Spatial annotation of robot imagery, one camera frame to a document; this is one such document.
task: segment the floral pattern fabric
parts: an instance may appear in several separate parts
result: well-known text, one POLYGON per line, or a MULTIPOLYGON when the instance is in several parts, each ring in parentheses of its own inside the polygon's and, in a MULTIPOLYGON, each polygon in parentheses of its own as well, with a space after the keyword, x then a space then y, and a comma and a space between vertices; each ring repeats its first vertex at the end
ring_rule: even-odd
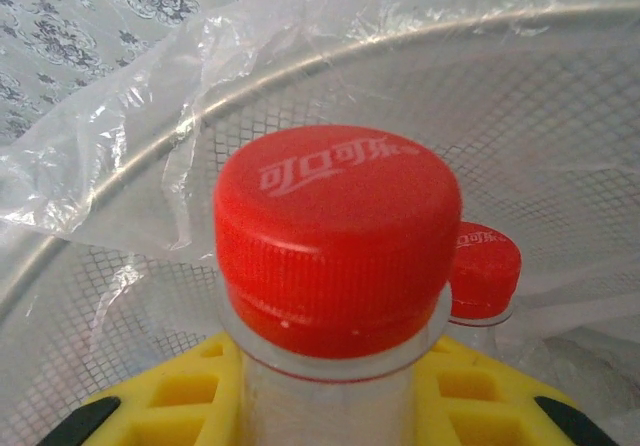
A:
POLYGON ((240 0, 0 0, 0 145, 191 15, 240 0))

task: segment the metal mesh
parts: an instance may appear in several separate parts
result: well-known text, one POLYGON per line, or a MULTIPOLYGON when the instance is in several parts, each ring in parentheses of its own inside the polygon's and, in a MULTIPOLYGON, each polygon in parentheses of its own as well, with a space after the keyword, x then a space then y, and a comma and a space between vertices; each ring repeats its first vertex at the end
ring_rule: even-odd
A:
MULTIPOLYGON (((528 271, 638 250, 637 48, 440 67, 421 65, 420 55, 363 59, 208 118, 189 179, 194 227, 213 234, 210 192, 243 144, 293 125, 342 122, 404 134, 441 154, 460 178, 466 218, 508 231, 528 271)), ((128 194, 142 194, 144 184, 128 194)), ((11 358, 0 362, 2 444, 34 444, 91 393, 201 341, 190 325, 215 317, 215 275, 210 266, 69 245, 4 325, 2 351, 11 358)), ((613 274, 558 298, 628 292, 639 279, 637 271, 613 274)))

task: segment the bottle cap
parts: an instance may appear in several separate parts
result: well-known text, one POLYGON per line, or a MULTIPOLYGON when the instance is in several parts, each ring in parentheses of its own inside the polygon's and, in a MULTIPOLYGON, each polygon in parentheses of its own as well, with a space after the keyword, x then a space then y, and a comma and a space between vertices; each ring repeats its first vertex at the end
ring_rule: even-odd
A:
POLYGON ((294 353, 385 351, 429 320, 460 213, 451 170, 408 139, 337 125, 268 134, 227 161, 214 192, 230 303, 294 353))
POLYGON ((507 319, 516 290, 522 258, 504 234, 475 223, 462 222, 450 283, 451 321, 486 324, 507 319))

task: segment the clear plastic bag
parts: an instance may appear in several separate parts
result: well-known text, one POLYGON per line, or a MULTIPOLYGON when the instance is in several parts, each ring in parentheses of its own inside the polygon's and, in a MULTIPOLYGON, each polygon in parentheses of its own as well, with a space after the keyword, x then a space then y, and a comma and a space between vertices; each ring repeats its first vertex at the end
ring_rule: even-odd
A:
POLYGON ((640 358, 613 345, 640 347, 638 17, 640 0, 246 0, 57 105, 0 147, 8 444, 219 330, 219 168, 302 124, 442 155, 465 219, 522 250, 505 344, 521 358, 588 327, 575 344, 600 355, 606 334, 637 384, 640 358))

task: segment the clear plastic bottle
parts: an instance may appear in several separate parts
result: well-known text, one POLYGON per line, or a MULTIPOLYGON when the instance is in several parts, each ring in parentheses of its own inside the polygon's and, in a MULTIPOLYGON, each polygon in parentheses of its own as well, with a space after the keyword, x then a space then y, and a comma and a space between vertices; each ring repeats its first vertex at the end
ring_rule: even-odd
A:
POLYGON ((497 325, 511 316, 522 257, 504 234, 462 222, 449 282, 453 295, 445 334, 494 358, 497 325))
POLYGON ((413 444, 411 365, 451 310, 460 210, 437 156, 372 129, 294 128, 229 159, 217 291, 244 354, 244 445, 413 444))

